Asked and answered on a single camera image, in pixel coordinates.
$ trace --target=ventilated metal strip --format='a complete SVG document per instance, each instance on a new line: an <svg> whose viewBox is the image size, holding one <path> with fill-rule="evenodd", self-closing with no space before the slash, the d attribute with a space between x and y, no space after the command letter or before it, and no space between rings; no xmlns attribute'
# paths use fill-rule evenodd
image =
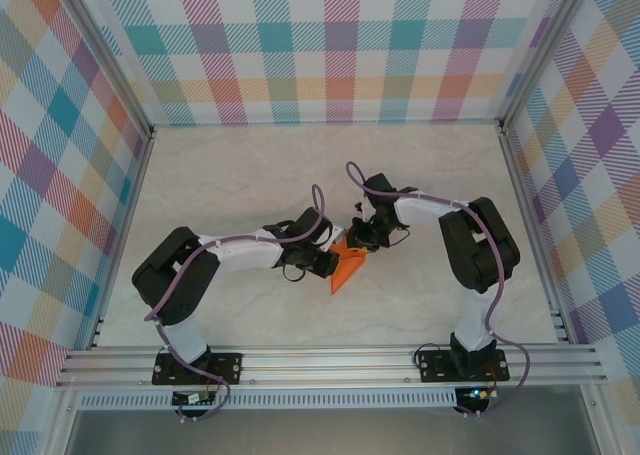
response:
<svg viewBox="0 0 640 455"><path fill-rule="evenodd" d="M437 408L456 405L455 389L410 388L368 390L234 389L225 407L242 409ZM175 410L171 392L90 391L79 410Z"/></svg>

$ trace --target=gray floor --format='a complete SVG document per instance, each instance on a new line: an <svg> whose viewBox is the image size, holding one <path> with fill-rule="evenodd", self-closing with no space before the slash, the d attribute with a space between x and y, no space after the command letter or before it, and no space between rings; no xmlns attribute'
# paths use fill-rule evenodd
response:
<svg viewBox="0 0 640 455"><path fill-rule="evenodd" d="M172 412L82 412L67 455L599 453L577 387L526 388L503 410L229 410L201 424Z"/></svg>

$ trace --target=plaid backdrop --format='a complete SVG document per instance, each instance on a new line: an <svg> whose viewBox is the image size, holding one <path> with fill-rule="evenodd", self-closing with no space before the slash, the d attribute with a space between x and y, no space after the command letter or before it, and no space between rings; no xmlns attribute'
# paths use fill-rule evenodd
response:
<svg viewBox="0 0 640 455"><path fill-rule="evenodd" d="M640 0L586 0L513 143L578 338L640 453Z"/></svg>
<svg viewBox="0 0 640 455"><path fill-rule="evenodd" d="M0 454L35 449L142 145L60 0L0 0Z"/></svg>
<svg viewBox="0 0 640 455"><path fill-rule="evenodd" d="M147 113L192 125L494 119L549 1L86 3Z"/></svg>

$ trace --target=orange wedge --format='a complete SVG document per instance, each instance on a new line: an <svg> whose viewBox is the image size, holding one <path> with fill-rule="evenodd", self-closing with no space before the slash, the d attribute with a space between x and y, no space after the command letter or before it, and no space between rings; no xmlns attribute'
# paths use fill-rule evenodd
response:
<svg viewBox="0 0 640 455"><path fill-rule="evenodd" d="M331 245L331 250L340 255L336 271L331 275L331 295L335 295L347 283L347 280L364 265L367 252L366 250L350 250L347 248L347 237L344 237L340 243Z"/></svg>

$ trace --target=white table surface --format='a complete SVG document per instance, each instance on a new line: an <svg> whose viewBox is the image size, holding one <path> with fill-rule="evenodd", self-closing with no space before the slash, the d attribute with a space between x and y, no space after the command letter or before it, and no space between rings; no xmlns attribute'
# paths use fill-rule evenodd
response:
<svg viewBox="0 0 640 455"><path fill-rule="evenodd" d="M344 171L348 160L399 189L491 198L522 256L494 328L521 342L556 341L493 126L307 124L159 130L99 345L159 344L131 275L178 226L231 235L295 219L312 204L312 183L324 190L327 216L348 225L360 198ZM334 296L328 280L311 274L291 283L280 269L255 269L216 279L196 314L211 345L447 343L464 301L435 223L369 255Z"/></svg>

